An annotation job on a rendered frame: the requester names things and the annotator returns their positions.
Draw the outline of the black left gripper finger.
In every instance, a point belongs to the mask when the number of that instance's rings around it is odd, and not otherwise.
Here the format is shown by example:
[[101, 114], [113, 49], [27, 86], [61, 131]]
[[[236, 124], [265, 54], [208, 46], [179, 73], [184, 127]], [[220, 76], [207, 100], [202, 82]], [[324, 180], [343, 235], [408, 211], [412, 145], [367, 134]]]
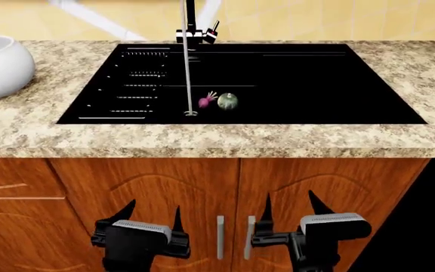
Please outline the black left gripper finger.
[[120, 220], [128, 220], [128, 219], [130, 219], [130, 217], [131, 217], [131, 215], [132, 215], [132, 213], [134, 211], [135, 204], [136, 204], [136, 200], [133, 199], [124, 208], [122, 208], [117, 213], [115, 213], [112, 217], [110, 217], [109, 222], [111, 224], [114, 224], [114, 223], [116, 223], [117, 221], [120, 221]]
[[173, 233], [183, 233], [184, 232], [184, 228], [183, 228], [182, 221], [181, 221], [181, 215], [180, 215], [180, 206], [178, 206], [176, 208], [172, 232]]

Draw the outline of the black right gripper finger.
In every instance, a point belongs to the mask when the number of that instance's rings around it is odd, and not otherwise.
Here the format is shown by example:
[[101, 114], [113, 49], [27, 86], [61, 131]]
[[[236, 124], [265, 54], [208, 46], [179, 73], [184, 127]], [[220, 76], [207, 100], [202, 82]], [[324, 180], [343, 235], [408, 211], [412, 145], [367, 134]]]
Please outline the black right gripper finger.
[[333, 215], [335, 213], [312, 190], [308, 190], [308, 197], [315, 215]]
[[258, 222], [260, 227], [272, 227], [273, 226], [273, 213], [270, 194], [267, 194], [264, 212]]

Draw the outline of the black kitchen sink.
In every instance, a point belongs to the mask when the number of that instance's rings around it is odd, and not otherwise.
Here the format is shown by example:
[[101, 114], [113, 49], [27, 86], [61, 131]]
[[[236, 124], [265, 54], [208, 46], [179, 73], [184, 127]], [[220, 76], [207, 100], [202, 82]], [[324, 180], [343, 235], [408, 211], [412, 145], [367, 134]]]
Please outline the black kitchen sink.
[[[423, 124], [344, 44], [120, 44], [60, 117], [60, 124]], [[210, 92], [217, 99], [199, 108]], [[234, 110], [218, 107], [224, 93]]]

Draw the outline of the purple beet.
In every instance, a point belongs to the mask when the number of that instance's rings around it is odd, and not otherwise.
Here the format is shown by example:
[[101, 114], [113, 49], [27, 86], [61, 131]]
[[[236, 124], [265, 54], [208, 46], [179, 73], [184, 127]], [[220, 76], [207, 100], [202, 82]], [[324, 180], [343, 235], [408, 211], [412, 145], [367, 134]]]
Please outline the purple beet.
[[199, 99], [198, 106], [199, 108], [206, 108], [212, 101], [215, 101], [218, 98], [217, 92], [210, 91], [206, 97]]

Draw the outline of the black chrome sink faucet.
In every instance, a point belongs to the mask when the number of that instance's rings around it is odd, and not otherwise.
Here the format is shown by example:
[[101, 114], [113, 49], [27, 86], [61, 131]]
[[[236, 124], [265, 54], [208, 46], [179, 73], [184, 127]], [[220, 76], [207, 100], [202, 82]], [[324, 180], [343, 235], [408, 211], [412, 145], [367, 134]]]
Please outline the black chrome sink faucet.
[[197, 29], [195, 0], [180, 0], [181, 23], [183, 26], [175, 32], [176, 42], [183, 44], [187, 41], [187, 47], [195, 50], [203, 43], [203, 31]]

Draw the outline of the wooden cabinet door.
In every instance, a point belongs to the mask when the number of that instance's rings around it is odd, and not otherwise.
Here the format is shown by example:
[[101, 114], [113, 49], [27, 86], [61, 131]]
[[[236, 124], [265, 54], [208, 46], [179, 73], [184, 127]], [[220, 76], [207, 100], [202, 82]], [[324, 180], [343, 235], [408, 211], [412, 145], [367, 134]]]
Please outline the wooden cabinet door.
[[239, 178], [232, 272], [292, 272], [285, 246], [251, 249], [248, 218], [271, 199], [273, 230], [288, 233], [313, 214], [312, 191], [334, 212], [355, 212], [375, 233], [429, 162], [425, 158], [243, 159]]
[[103, 272], [63, 197], [0, 198], [0, 272]]
[[[88, 231], [133, 199], [134, 221], [172, 226], [176, 208], [190, 235], [187, 260], [159, 256], [152, 272], [231, 272], [239, 176], [237, 159], [59, 158], [50, 161]], [[224, 257], [217, 259], [217, 216]]]

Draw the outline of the black dishwasher front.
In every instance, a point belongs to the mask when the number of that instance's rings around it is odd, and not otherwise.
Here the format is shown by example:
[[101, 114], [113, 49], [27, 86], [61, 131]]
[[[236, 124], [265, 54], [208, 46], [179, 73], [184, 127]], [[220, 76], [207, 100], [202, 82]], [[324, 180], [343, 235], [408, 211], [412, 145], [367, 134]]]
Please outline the black dishwasher front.
[[435, 272], [435, 159], [429, 161], [348, 272]]

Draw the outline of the wooden cabinet drawer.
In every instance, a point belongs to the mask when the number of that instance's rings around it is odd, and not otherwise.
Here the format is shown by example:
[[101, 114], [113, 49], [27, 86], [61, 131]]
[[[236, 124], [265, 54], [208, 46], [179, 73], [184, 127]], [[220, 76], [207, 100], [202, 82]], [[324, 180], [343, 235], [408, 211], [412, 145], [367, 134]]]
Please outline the wooden cabinet drawer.
[[44, 159], [0, 158], [0, 197], [65, 196]]

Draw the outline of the round green squash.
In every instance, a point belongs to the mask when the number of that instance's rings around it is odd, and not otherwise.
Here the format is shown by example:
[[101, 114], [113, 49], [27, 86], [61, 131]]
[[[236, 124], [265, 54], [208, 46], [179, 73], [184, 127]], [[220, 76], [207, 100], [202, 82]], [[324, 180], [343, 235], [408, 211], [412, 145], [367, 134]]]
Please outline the round green squash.
[[239, 100], [236, 95], [232, 93], [221, 94], [217, 99], [217, 105], [222, 110], [234, 110], [237, 108]]

